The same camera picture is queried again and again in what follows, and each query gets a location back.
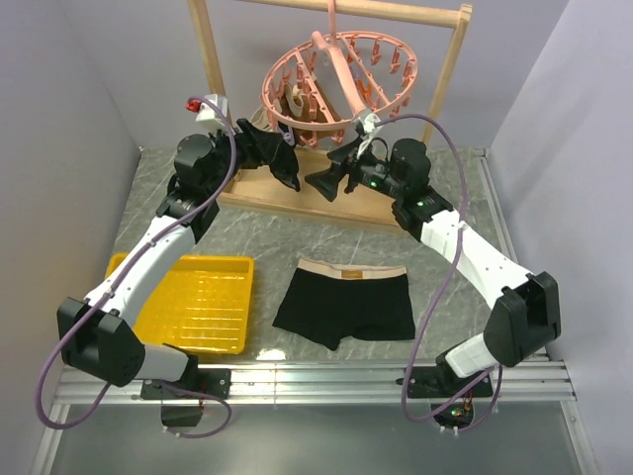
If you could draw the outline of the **pink round clip hanger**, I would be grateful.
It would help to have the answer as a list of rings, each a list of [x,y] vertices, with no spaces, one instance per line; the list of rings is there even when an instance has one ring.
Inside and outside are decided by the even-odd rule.
[[[350,31],[339,32],[336,27],[336,3],[327,3],[329,33],[314,31],[311,38],[283,54],[266,74],[260,95],[261,107],[267,111],[271,130],[286,136],[294,143],[292,130],[306,131],[344,131],[353,127],[353,120],[365,109],[377,114],[396,117],[405,107],[418,75],[418,61],[413,50],[402,41],[376,32]],[[388,72],[400,72],[402,85],[400,91],[388,94],[381,86],[371,68],[381,61],[381,48],[393,48]],[[323,59],[331,66],[335,79],[350,109],[350,117],[344,118],[335,111],[330,100],[321,89],[317,79],[317,61]],[[326,123],[298,122],[285,116],[279,107],[284,85],[297,84],[302,96],[310,102],[311,117],[321,109]]]

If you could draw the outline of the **black underwear beige waistband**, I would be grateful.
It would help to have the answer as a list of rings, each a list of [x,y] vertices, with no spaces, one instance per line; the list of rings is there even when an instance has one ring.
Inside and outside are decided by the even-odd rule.
[[[412,340],[415,323],[407,268],[333,264],[303,257],[273,326],[331,351],[348,337]]]

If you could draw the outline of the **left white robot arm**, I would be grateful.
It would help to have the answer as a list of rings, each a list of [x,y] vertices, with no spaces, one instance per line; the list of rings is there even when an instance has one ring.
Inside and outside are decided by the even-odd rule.
[[[143,238],[124,261],[83,300],[57,309],[63,362],[123,387],[136,379],[164,380],[176,397],[200,384],[193,356],[169,345],[143,343],[136,319],[172,266],[201,239],[219,212],[217,198],[241,168],[264,165],[262,131],[240,119],[234,132],[183,139],[165,198]]]

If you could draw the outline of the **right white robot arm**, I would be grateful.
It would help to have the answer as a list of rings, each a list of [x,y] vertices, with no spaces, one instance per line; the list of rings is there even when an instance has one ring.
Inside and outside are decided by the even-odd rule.
[[[506,258],[475,232],[459,210],[429,183],[426,146],[401,139],[389,159],[377,158],[367,141],[357,139],[327,155],[330,167],[306,181],[327,201],[359,185],[392,198],[398,225],[433,249],[481,294],[491,310],[485,329],[437,359],[437,387],[455,396],[471,376],[498,364],[513,367],[556,340],[562,332],[559,286],[547,272],[535,274]]]

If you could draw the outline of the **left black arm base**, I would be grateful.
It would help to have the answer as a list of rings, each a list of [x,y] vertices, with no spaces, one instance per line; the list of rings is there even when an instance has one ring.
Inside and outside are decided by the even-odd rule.
[[[181,438],[197,439],[220,433],[232,419],[228,403],[231,370],[196,368],[175,382],[146,380],[140,389],[142,401],[160,403],[160,421],[165,432]],[[207,403],[218,403],[226,410],[224,420],[207,432],[191,432],[202,421]]]

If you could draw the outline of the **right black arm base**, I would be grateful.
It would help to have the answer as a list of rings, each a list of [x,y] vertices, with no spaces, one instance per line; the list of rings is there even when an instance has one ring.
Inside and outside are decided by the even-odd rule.
[[[466,378],[449,376],[447,369],[442,369],[441,364],[436,366],[415,366],[407,383],[407,397],[409,399],[441,399],[446,401],[461,391],[464,387],[469,389],[459,398],[438,411],[439,404],[431,406],[431,411],[436,411],[433,420],[441,429],[452,429],[455,433],[468,430],[485,419],[495,408],[500,393],[500,382],[493,387],[490,372],[478,371]],[[475,421],[475,398],[491,397],[491,402],[478,421]]]

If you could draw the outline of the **beige underwear on hanger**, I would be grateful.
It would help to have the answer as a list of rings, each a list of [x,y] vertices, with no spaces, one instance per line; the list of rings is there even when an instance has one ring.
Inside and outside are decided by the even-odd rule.
[[[267,117],[267,111],[263,107],[259,107],[250,117],[250,124],[256,129],[269,132],[271,130],[270,122]]]

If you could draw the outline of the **brown underwear on hanger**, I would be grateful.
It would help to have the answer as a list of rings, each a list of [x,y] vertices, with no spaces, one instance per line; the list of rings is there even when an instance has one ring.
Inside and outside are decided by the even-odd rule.
[[[321,109],[316,109],[316,117],[314,119],[311,117],[310,102],[303,98],[302,90],[297,84],[287,83],[284,85],[282,97],[279,99],[279,107],[285,116],[298,122],[327,122]],[[293,126],[289,126],[289,129],[292,130],[294,144],[312,148],[316,148],[317,142],[326,138],[331,138],[336,145],[341,145],[344,137],[344,131],[327,130],[315,132],[295,129]]]

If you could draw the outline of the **wooden hanging rack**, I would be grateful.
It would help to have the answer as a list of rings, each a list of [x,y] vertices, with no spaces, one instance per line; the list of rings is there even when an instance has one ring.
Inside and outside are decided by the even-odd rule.
[[[286,1],[283,5],[286,8],[327,13],[328,2]],[[334,2],[336,3],[336,14],[451,30],[449,47],[428,110],[431,118],[437,118],[471,21],[472,6],[463,4],[457,10],[447,10],[385,1]],[[299,176],[305,178],[306,175],[325,163],[325,153],[318,146],[311,148],[300,145],[298,160]],[[228,206],[243,209],[311,217],[332,222],[347,222],[360,227],[390,228],[396,223],[387,206],[386,198],[379,197],[369,191],[362,191],[358,195],[346,195],[328,204],[314,191],[306,189],[299,192],[283,190],[261,170],[238,172],[227,189],[220,195],[219,200]]]

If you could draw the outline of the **yellow plastic tray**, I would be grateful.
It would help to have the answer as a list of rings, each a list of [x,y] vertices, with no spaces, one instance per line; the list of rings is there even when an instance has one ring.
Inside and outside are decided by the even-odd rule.
[[[117,254],[103,283],[86,295],[91,304],[108,290],[103,310],[117,310],[137,338],[199,355],[240,354],[246,341],[254,261],[245,256],[157,259],[145,253],[115,285],[130,257]]]

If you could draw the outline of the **aluminium mounting rail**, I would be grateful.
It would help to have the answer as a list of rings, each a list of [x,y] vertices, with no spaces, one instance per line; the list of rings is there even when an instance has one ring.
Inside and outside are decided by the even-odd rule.
[[[230,426],[179,440],[140,385],[113,389],[83,425],[47,430],[37,474],[594,474],[566,366],[505,371],[497,411],[453,434],[408,422],[399,361],[253,362],[232,369]]]

